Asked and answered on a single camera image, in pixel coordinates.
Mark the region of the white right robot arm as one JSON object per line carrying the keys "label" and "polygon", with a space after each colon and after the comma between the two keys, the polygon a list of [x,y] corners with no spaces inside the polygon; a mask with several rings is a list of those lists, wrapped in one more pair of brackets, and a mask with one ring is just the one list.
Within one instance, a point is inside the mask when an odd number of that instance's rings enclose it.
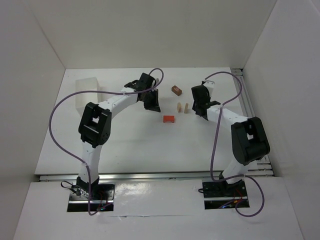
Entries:
{"label": "white right robot arm", "polygon": [[[210,160],[212,181],[232,186],[245,177],[252,162],[261,160],[269,154],[270,144],[260,118],[239,115],[225,108],[224,104],[211,101],[212,91],[213,88],[206,83],[192,87],[192,110],[203,119],[216,123]],[[227,168],[215,178],[213,168],[220,127],[230,131],[233,157]]]}

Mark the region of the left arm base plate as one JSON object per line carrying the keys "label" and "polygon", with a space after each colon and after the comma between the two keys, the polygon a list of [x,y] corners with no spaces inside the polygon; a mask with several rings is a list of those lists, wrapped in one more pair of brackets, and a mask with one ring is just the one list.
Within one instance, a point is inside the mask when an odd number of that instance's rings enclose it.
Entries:
{"label": "left arm base plate", "polygon": [[[76,184],[72,184],[67,189],[69,190],[67,212],[87,212],[89,194]],[[100,184],[97,191],[91,196],[90,211],[112,212],[114,210],[114,197],[115,184]]]}

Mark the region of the brown balloon wood block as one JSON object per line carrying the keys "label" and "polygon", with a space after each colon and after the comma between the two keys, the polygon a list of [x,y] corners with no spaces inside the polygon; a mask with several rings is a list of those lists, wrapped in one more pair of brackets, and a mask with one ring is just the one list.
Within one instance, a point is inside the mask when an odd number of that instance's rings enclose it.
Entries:
{"label": "brown balloon wood block", "polygon": [[177,96],[180,96],[183,93],[183,91],[176,85],[172,86],[171,91]]}

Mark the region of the natural long wood block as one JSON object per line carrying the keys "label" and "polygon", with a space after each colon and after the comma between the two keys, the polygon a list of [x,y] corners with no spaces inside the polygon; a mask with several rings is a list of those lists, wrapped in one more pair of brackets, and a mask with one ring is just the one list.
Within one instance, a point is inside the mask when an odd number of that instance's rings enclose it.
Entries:
{"label": "natural long wood block", "polygon": [[188,110],[189,110],[189,104],[186,103],[185,106],[184,106],[184,113],[187,114]]}

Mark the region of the white perforated plastic box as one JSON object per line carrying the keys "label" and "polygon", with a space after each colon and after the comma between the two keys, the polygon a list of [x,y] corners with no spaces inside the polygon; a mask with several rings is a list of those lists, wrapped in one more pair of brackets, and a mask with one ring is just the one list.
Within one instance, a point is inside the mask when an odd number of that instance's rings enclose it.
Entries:
{"label": "white perforated plastic box", "polygon": [[[83,78],[75,81],[75,91],[99,91],[100,85],[96,77]],[[97,104],[102,101],[102,94],[97,92],[81,93],[75,96],[75,108],[81,117],[87,103]]]}

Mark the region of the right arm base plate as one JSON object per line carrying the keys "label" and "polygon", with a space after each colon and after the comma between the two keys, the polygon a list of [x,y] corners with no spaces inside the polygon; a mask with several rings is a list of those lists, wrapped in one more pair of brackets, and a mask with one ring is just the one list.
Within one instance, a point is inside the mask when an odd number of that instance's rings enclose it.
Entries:
{"label": "right arm base plate", "polygon": [[236,204],[239,208],[250,207],[243,180],[231,185],[226,182],[202,182],[202,188],[198,192],[203,195],[205,210],[232,209]]}

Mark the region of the red arch wood block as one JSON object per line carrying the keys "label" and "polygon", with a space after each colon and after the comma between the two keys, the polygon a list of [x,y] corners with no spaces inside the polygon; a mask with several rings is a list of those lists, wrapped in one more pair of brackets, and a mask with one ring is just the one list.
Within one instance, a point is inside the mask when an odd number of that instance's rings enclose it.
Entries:
{"label": "red arch wood block", "polygon": [[174,123],[175,116],[174,115],[164,115],[163,116],[163,123]]}

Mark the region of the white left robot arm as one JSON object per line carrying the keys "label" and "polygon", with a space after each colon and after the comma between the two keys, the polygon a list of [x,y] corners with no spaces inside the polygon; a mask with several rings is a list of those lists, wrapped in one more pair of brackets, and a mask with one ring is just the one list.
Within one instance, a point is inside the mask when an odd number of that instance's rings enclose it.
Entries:
{"label": "white left robot arm", "polygon": [[99,102],[89,102],[83,111],[78,127],[82,141],[84,161],[76,179],[76,184],[94,197],[99,187],[99,161],[102,146],[111,135],[112,119],[127,107],[143,102],[145,110],[160,112],[159,91],[155,87],[159,80],[142,73],[138,80],[124,85],[120,94]]}

